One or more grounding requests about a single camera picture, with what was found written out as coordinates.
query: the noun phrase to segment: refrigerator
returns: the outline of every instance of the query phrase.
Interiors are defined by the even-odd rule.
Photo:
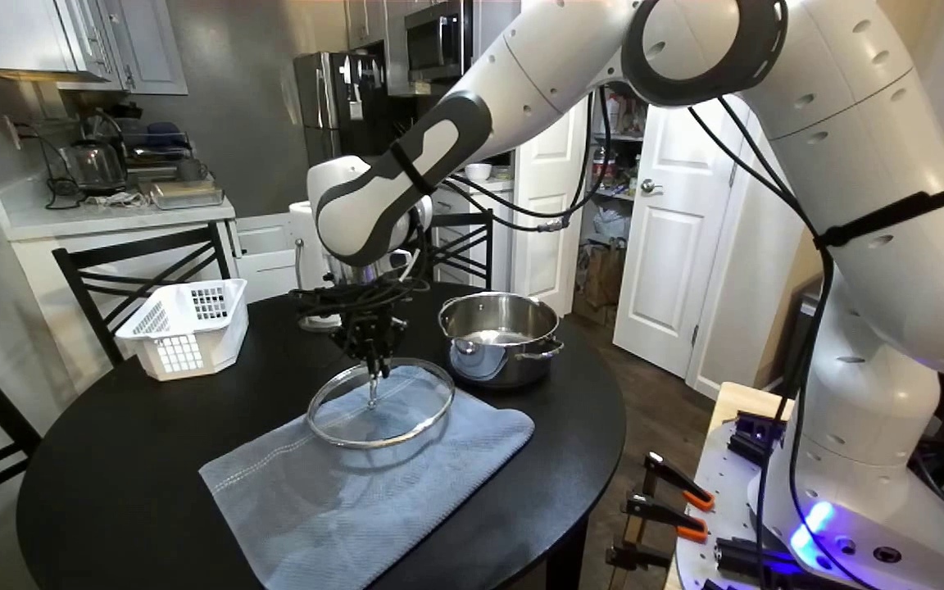
[[[400,138],[417,104],[387,95],[384,44],[296,57],[308,167],[338,155],[373,159]]]

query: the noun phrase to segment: gray wall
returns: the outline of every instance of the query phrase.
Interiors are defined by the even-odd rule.
[[[305,198],[291,57],[345,47],[345,2],[170,0],[189,95],[140,99],[145,120],[181,125],[239,217]]]

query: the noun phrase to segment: floor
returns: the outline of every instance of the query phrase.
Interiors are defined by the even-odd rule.
[[[662,454],[671,465],[696,473],[700,437],[708,427],[711,399],[687,391],[681,379],[641,364],[611,344],[608,325],[591,325],[569,315],[595,344],[601,356],[614,368],[617,384],[626,398],[626,454],[617,465],[611,489],[591,515],[581,590],[608,590],[614,568],[608,564],[608,547],[622,532],[622,503],[628,489],[641,479],[641,455]],[[671,489],[658,489],[658,497],[677,506]],[[650,532],[650,547],[671,550],[671,536],[667,528]],[[636,570],[622,587],[658,590],[667,570]],[[524,573],[512,585],[514,590],[545,587],[545,568]],[[33,590],[15,547],[13,515],[0,523],[0,590]]]

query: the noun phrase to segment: blue light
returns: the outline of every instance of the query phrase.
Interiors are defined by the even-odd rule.
[[[824,536],[836,517],[836,508],[828,503],[815,503],[804,526],[792,532],[790,547],[798,550],[799,564],[815,564],[824,570],[828,570],[826,553],[812,543],[812,536]]]

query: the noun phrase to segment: wooden floor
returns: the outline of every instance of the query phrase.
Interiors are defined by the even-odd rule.
[[[576,315],[576,322],[595,344],[601,356],[611,364],[622,399],[626,399],[626,454],[617,465],[614,481],[608,486],[601,506],[591,515],[591,536],[583,550],[581,590],[608,590],[614,568],[608,564],[608,547],[622,532],[626,515],[622,506],[628,493],[641,481],[641,455],[662,454],[667,462],[681,473],[696,473],[706,427],[711,417],[711,399],[687,391],[677,376],[654,370],[653,364],[618,352],[611,344],[611,325],[591,325]],[[658,486],[662,503],[681,508],[676,489]],[[650,528],[650,547],[671,553],[671,532]],[[636,570],[626,577],[626,590],[658,590],[667,585],[667,570]],[[545,587],[545,568],[530,570],[514,590]]]

